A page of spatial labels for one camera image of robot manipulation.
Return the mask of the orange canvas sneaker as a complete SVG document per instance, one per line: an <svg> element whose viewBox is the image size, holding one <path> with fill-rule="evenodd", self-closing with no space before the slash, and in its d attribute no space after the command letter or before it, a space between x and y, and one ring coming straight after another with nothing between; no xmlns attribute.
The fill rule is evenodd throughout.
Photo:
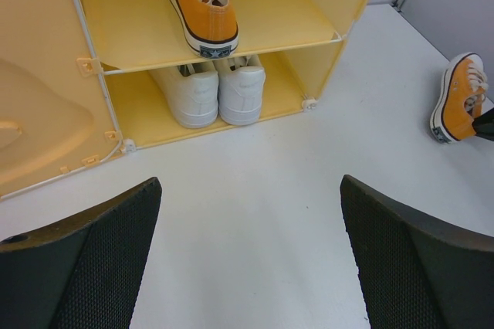
<svg viewBox="0 0 494 329"><path fill-rule="evenodd" d="M431 114L429 126L442 144L475 136L473 122L481 116L489 88L482 58L463 53L449 63L441 79L441 92Z"/></svg>
<svg viewBox="0 0 494 329"><path fill-rule="evenodd" d="M231 0L169 0L178 14L185 41L204 59L223 59L239 45L239 26Z"/></svg>

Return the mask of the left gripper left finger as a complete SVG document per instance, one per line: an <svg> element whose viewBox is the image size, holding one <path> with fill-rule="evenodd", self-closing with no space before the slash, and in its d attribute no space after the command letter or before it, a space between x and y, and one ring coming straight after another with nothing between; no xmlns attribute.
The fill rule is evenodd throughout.
<svg viewBox="0 0 494 329"><path fill-rule="evenodd" d="M1 242L3 328L128 328L161 204L155 177Z"/></svg>

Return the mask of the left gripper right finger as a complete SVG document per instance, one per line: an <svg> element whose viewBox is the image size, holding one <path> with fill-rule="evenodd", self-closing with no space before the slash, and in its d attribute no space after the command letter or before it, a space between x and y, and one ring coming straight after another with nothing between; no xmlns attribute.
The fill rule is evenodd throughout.
<svg viewBox="0 0 494 329"><path fill-rule="evenodd" d="M493 238L397 202L350 175L345 229L372 328L491 328Z"/></svg>

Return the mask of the white sneaker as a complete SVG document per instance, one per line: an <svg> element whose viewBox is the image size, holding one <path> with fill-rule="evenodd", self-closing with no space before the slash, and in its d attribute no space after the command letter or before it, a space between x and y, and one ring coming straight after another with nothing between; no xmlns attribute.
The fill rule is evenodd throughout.
<svg viewBox="0 0 494 329"><path fill-rule="evenodd" d="M150 70L174 119L190 129L207 127L218 116L218 72L213 62Z"/></svg>
<svg viewBox="0 0 494 329"><path fill-rule="evenodd" d="M261 114L266 71L258 55L217 59L213 62L219 78L218 108L228 124L255 123Z"/></svg>

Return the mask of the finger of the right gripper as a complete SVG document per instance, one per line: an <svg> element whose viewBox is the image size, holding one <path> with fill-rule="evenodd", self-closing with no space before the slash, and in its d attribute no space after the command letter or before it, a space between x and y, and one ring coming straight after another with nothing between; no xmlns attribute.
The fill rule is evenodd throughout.
<svg viewBox="0 0 494 329"><path fill-rule="evenodd" d="M494 108L474 119L472 127L480 138L494 138Z"/></svg>

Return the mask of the yellow cabinet door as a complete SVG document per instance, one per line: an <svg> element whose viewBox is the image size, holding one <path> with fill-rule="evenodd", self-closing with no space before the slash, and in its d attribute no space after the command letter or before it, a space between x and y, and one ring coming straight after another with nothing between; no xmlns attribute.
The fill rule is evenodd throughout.
<svg viewBox="0 0 494 329"><path fill-rule="evenodd" d="M1 0L1 196L100 165L122 143L81 0Z"/></svg>

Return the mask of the yellow plastic shoe cabinet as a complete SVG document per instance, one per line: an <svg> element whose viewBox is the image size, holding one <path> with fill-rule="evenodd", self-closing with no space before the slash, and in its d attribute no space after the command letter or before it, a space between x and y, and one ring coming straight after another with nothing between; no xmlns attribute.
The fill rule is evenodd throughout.
<svg viewBox="0 0 494 329"><path fill-rule="evenodd" d="M262 120L316 106L368 0L232 0L236 56L257 55L266 69ZM169 0L74 0L90 47L82 62L108 96L120 152L222 131L216 120L181 127L150 71L197 63Z"/></svg>

